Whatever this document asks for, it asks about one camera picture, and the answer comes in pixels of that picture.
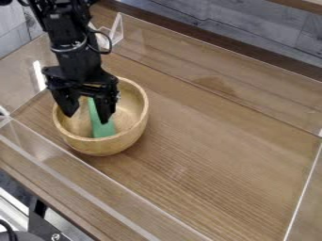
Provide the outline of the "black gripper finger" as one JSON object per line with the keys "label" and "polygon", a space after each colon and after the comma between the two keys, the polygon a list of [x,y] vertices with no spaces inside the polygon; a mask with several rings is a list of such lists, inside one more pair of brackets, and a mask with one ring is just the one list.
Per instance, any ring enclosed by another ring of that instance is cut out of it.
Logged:
{"label": "black gripper finger", "polygon": [[110,118],[117,112],[117,104],[118,104],[117,94],[96,97],[97,113],[102,124],[110,121]]}
{"label": "black gripper finger", "polygon": [[79,90],[77,88],[54,89],[53,96],[65,115],[71,117],[79,109]]}

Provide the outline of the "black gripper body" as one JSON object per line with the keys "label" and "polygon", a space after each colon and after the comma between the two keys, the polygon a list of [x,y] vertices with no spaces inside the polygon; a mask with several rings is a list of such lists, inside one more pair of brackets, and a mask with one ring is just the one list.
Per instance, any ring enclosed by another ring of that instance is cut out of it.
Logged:
{"label": "black gripper body", "polygon": [[53,45],[58,64],[45,67],[42,72],[47,78],[47,88],[77,88],[81,96],[91,97],[118,95],[118,78],[102,67],[102,55],[109,55],[109,49],[101,49],[98,44]]}

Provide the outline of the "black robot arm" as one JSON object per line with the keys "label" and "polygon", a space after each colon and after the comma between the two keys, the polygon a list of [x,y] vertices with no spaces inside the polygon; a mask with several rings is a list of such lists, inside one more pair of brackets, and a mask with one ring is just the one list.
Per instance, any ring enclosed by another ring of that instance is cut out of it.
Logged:
{"label": "black robot arm", "polygon": [[118,78],[102,68],[102,55],[97,34],[90,26],[91,12],[85,0],[18,0],[33,9],[35,18],[49,34],[51,51],[58,64],[42,69],[47,88],[65,115],[71,117],[79,109],[79,98],[96,101],[98,117],[108,123],[117,111]]}

